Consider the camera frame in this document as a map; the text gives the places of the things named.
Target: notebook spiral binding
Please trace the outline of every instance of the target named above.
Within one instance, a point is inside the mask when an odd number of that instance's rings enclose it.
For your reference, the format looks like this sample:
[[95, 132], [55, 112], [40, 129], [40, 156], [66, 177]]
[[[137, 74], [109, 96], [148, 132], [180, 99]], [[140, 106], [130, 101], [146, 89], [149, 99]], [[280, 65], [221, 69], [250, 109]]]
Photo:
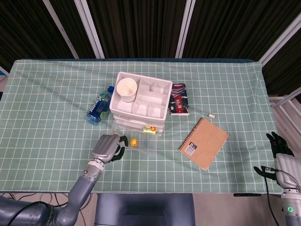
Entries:
[[185, 138], [181, 146], [178, 148], [178, 150], [181, 150], [186, 145], [187, 141], [190, 139], [190, 137], [193, 135], [194, 131], [198, 128], [198, 126], [201, 124], [202, 120], [204, 118], [200, 118], [197, 124], [193, 127], [193, 129], [190, 131], [189, 135]]

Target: plastic water bottle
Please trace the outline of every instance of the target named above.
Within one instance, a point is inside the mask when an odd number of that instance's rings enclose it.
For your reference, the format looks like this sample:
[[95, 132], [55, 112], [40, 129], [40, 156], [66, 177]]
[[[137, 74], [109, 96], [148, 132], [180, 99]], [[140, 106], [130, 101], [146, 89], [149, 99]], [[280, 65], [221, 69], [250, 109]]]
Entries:
[[86, 114], [86, 120], [91, 125], [96, 126], [103, 119], [105, 112], [109, 109], [113, 91], [114, 87], [109, 86], [107, 91], [98, 96], [95, 104]]

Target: spiral notebook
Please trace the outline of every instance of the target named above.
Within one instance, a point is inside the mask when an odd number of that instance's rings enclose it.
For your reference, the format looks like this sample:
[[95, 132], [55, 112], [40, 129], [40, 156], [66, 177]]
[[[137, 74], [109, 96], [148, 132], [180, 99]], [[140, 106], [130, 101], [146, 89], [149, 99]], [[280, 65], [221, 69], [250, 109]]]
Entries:
[[179, 151], [207, 170], [229, 135], [216, 125], [200, 118]]

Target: robotic hand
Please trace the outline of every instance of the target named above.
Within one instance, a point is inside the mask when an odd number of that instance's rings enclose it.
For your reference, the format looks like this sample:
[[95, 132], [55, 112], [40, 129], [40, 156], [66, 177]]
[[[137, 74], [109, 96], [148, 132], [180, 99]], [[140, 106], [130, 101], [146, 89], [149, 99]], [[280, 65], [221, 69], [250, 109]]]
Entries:
[[122, 158], [125, 147], [120, 148], [120, 142], [128, 146], [126, 136], [101, 136], [92, 152], [94, 159], [87, 163], [83, 175], [69, 192], [68, 204], [63, 208], [42, 202], [15, 201], [0, 196], [0, 226], [73, 226], [81, 206], [102, 174], [104, 165]]
[[281, 199], [287, 226], [301, 226], [301, 159], [294, 156], [281, 136], [272, 132], [272, 136], [267, 134], [267, 137], [271, 143], [275, 169], [261, 166], [261, 170], [258, 167], [254, 170], [265, 181], [266, 178], [275, 180], [283, 188]]

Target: green checkered tablecloth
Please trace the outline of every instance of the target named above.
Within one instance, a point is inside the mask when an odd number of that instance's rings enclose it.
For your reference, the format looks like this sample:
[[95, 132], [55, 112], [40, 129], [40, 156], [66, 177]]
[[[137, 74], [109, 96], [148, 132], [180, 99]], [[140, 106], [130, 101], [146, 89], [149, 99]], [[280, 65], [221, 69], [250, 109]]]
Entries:
[[[85, 121], [119, 71], [185, 83], [191, 113], [166, 118], [156, 156], [127, 150], [105, 165], [94, 192], [265, 192], [253, 166], [274, 166], [265, 133], [275, 131], [261, 63], [18, 60], [0, 102], [0, 190], [67, 192], [82, 174], [113, 116]], [[230, 137], [208, 171], [177, 148], [201, 113]], [[269, 181], [271, 192], [281, 188]]]

